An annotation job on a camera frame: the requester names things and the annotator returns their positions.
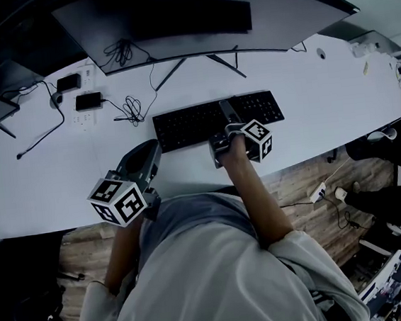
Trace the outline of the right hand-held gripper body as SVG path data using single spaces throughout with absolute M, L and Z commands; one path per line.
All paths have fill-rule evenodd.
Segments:
M 272 150 L 272 133 L 259 121 L 253 119 L 249 123 L 230 123 L 222 133 L 217 133 L 208 140 L 217 169 L 222 167 L 219 156 L 230 150 L 233 138 L 238 135 L 244 136 L 246 155 L 250 161 L 261 163 Z

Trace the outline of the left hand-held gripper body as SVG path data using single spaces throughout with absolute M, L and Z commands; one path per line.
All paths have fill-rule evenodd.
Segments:
M 104 222 L 126 227 L 139 215 L 156 220 L 162 200 L 151 186 L 149 149 L 149 142 L 133 148 L 92 189 L 87 200 Z

